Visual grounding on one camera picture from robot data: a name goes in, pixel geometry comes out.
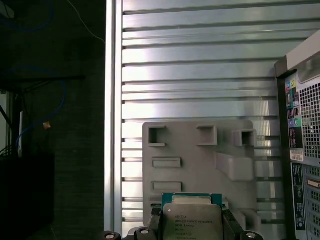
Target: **dark fabric wall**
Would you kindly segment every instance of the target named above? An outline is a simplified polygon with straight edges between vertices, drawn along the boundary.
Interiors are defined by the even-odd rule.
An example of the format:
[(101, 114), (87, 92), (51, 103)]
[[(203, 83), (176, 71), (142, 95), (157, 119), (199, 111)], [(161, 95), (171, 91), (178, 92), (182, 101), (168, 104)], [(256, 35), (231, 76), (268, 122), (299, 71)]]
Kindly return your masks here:
[[(66, 101), (50, 119), (51, 130), (38, 125), (24, 140), (33, 151), (40, 146), (53, 152), (56, 164), (54, 223), (30, 240), (89, 240), (103, 231), (104, 222), (105, 45), (87, 32), (66, 0), (51, 2), (54, 18), (42, 30), (20, 32), (0, 23), (0, 68), (36, 66), (60, 76), (86, 76), (85, 80), (65, 82)], [(71, 2), (91, 31), (104, 39), (106, 2)], [(17, 24), (26, 28), (42, 25), (50, 15), (44, 0), (7, 3), (16, 12)], [(49, 76), (23, 70), (12, 77)], [(26, 105), (32, 121), (56, 109), (62, 97), (59, 82), (28, 94)], [(29, 123), (29, 119), (24, 121), (25, 126)], [(28, 216), (22, 216), (21, 224), (27, 220)]]

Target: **computer tower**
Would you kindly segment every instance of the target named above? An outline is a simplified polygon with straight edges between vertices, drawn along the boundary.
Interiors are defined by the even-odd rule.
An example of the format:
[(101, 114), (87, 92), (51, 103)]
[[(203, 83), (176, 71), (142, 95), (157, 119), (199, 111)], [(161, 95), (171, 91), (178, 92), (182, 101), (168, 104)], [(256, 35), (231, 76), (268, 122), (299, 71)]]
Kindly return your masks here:
[(275, 73), (287, 239), (320, 240), (320, 31)]

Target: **metal frame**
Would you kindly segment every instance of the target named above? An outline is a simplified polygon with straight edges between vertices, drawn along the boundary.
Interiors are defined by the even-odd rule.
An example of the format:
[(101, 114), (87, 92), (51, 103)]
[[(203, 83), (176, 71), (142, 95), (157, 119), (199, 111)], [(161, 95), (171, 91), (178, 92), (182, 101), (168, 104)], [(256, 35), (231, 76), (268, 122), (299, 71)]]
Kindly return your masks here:
[(283, 189), (285, 200), (285, 226), (287, 239), (296, 239), (295, 231), (295, 216), (292, 190), (292, 173), (291, 159), (289, 146), (289, 130), (287, 121), (287, 108), (285, 79), (297, 71), (300, 64), (310, 60), (317, 54), (320, 54), (320, 30), (301, 43), (286, 56), (280, 59), (275, 65), (276, 84), (278, 91), (279, 102), (279, 121), (280, 121), (280, 141), (282, 155), (282, 174), (283, 174)]
[(104, 230), (114, 229), (114, 124), (116, 0), (106, 2), (104, 99)]
[[(283, 239), (280, 142), (269, 140), (280, 134), (277, 93), (271, 90), (275, 85), (273, 67), (277, 59), (320, 28), (320, 4), (303, 0), (287, 6), (287, 0), (275, 0), (269, 6), (252, 0), (243, 1), (243, 6), (238, 1), (236, 5), (228, 3), (222, 9), (209, 3), (210, 9), (204, 9), (203, 1), (189, 1), (192, 7), (185, 9), (185, 1), (179, 2), (180, 6), (172, 8), (169, 0), (135, 0), (131, 10), (131, 0), (107, 2), (104, 229), (125, 233), (142, 225), (143, 122), (252, 118), (261, 137), (258, 148), (263, 148), (255, 150), (256, 164), (263, 169), (257, 175), (263, 232)], [(284, 14), (288, 8), (294, 13), (303, 8), (304, 14)], [(243, 17), (253, 12), (258, 12), (259, 19), (244, 23)], [(218, 56), (209, 54), (215, 43), (228, 47), (219, 48)], [(229, 46), (236, 53), (226, 54)], [(169, 49), (176, 54), (168, 57)], [(241, 90), (244, 84), (251, 90)]]
[(115, 102), (114, 102), (114, 230), (122, 233), (122, 54), (123, 0), (115, 8)]

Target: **intel xeon processor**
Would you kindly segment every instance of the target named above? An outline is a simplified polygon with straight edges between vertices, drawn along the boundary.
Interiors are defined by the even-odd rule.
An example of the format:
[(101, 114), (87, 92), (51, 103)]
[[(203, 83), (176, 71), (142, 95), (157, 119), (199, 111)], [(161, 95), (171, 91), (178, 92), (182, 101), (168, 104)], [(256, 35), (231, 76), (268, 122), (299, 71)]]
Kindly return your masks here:
[(222, 209), (218, 205), (173, 204), (163, 208), (163, 240), (222, 240)]

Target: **rectangular slot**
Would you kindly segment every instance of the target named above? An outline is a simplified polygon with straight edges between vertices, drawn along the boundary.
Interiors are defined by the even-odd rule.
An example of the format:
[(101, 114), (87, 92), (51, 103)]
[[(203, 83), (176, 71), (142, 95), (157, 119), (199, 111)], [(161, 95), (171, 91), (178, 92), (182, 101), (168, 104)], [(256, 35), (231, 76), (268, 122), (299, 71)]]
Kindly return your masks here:
[(153, 157), (152, 166), (154, 168), (180, 168), (180, 157)]
[(254, 133), (252, 131), (243, 131), (242, 132), (242, 145), (243, 146), (254, 146)]
[(151, 203), (152, 208), (161, 208), (162, 204), (161, 203)]
[(212, 124), (198, 124), (196, 128), (199, 130), (200, 142), (198, 146), (217, 146), (218, 136), (217, 127)]
[(164, 133), (166, 130), (165, 125), (149, 126), (148, 145), (150, 147), (165, 147)]
[(232, 132), (233, 144), (237, 147), (255, 146), (257, 131), (255, 129), (240, 129)]
[(152, 190), (157, 192), (181, 192), (182, 183), (172, 181), (155, 181), (152, 183)]

